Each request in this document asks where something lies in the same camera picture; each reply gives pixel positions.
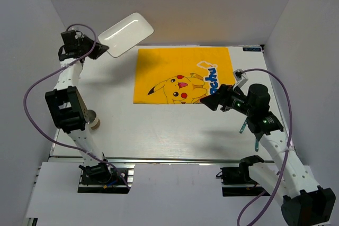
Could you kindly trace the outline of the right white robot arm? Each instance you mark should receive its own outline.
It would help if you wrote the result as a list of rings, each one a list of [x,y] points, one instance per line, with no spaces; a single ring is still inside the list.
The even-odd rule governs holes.
[[[270,111],[268,88],[253,84],[248,93],[221,85],[213,94],[201,99],[209,109],[223,112],[235,110],[246,116],[249,130],[269,153],[279,173],[273,172],[259,156],[243,158],[239,164],[240,179],[260,184],[281,208],[287,225],[316,225],[328,222],[336,196],[330,188],[322,188],[304,167],[296,152],[288,147],[283,126]]]

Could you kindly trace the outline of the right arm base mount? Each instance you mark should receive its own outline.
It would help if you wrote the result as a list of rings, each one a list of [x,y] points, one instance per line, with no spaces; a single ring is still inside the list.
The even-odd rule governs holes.
[[[256,181],[249,177],[249,167],[265,162],[260,156],[253,155],[240,160],[237,167],[222,167],[216,175],[222,183],[223,197],[257,197],[261,193],[269,196]]]

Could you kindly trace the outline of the yellow pikachu cloth napkin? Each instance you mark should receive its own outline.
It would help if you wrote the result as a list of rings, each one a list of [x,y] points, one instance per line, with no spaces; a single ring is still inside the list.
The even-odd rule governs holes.
[[[235,84],[226,47],[139,49],[133,102],[198,104],[222,84]]]

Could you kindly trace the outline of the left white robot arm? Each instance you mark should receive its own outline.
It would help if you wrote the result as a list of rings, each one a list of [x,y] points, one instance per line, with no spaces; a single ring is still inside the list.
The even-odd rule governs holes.
[[[103,55],[108,46],[97,43],[76,30],[61,34],[64,45],[58,57],[62,71],[53,90],[45,93],[45,99],[52,120],[58,129],[63,130],[79,149],[84,164],[81,169],[95,167],[104,160],[104,154],[97,148],[90,133],[90,112],[77,88],[84,59],[79,57],[88,53],[96,60]]]

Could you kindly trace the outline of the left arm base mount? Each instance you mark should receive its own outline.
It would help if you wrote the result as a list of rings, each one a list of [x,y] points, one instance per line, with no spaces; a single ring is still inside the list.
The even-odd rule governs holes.
[[[92,158],[85,158],[79,168],[81,175],[78,193],[128,194],[130,191],[133,180],[131,167],[114,168]]]

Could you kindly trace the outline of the white rectangular plate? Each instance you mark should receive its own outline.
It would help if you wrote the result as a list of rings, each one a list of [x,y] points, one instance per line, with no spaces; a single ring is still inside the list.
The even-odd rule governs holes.
[[[109,47],[108,53],[113,58],[117,58],[153,33],[153,27],[140,13],[132,13],[102,32],[98,40]]]

